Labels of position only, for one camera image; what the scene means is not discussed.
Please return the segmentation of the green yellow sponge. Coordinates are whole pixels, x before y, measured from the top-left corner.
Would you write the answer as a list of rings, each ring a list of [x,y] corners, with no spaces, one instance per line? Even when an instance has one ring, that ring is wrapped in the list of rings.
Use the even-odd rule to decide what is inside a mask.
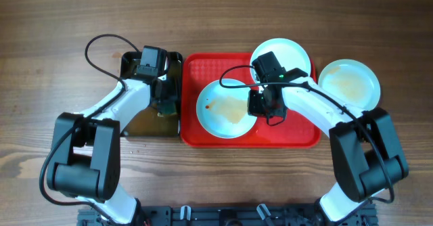
[[[159,104],[158,113],[162,116],[175,115],[177,113],[177,106],[174,103]]]

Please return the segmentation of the white plate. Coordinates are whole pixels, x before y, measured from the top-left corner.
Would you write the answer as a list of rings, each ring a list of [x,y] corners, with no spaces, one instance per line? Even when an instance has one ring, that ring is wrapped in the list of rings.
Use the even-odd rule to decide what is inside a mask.
[[[353,106],[374,109],[381,98],[380,82],[363,63],[341,59],[328,64],[319,75],[319,86]]]
[[[245,135],[257,117],[248,114],[249,89],[236,89],[243,82],[232,78],[213,81],[203,88],[196,102],[200,125],[211,135],[234,139]]]
[[[260,55],[263,55],[268,52],[273,52],[275,57],[277,58],[281,67],[284,67],[286,71],[290,71],[292,69],[298,68],[303,72],[307,73],[307,79],[311,77],[312,67],[309,56],[306,51],[296,42],[284,39],[284,38],[276,38],[269,39],[263,43],[261,43],[253,52],[250,58],[250,65],[252,66],[252,62]],[[292,81],[279,79],[274,81],[274,83],[301,83],[305,80],[305,77],[295,78]]]

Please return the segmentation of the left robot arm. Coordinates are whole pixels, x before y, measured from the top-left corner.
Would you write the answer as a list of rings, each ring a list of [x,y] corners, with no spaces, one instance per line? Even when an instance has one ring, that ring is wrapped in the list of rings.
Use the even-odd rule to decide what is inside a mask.
[[[55,122],[51,151],[41,169],[39,187],[73,198],[78,225],[150,225],[141,202],[119,183],[120,136],[150,106],[163,114],[179,112],[183,57],[145,46],[124,54],[116,88],[93,107],[64,112]]]

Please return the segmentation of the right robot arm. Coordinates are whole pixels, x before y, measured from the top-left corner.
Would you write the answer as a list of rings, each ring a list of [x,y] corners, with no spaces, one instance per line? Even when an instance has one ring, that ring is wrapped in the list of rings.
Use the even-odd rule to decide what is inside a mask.
[[[409,166],[387,111],[344,103],[305,71],[286,70],[271,51],[250,67],[263,87],[250,91],[250,115],[286,118],[291,110],[329,137],[336,184],[316,203],[316,225],[339,225],[374,200],[394,201],[393,186],[408,176]]]

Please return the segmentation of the red plastic tray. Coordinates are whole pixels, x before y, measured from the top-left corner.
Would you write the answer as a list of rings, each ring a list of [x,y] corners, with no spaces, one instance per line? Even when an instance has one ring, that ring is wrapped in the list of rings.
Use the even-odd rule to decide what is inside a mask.
[[[227,69],[250,63],[251,53],[194,53],[183,63],[181,91],[182,140],[197,148],[310,148],[321,131],[300,114],[288,111],[286,120],[274,127],[259,118],[245,135],[223,139],[211,135],[200,124],[196,104],[206,85],[217,81]]]

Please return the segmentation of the black water tray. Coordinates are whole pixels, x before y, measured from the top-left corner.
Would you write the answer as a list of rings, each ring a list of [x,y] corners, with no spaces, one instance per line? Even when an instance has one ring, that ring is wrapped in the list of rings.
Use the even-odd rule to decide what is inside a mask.
[[[183,57],[180,53],[167,53],[167,73],[161,80],[168,77],[178,78],[182,85]],[[123,137],[175,137],[180,131],[181,101],[175,115],[162,116],[158,113],[156,104],[140,111],[122,131]]]

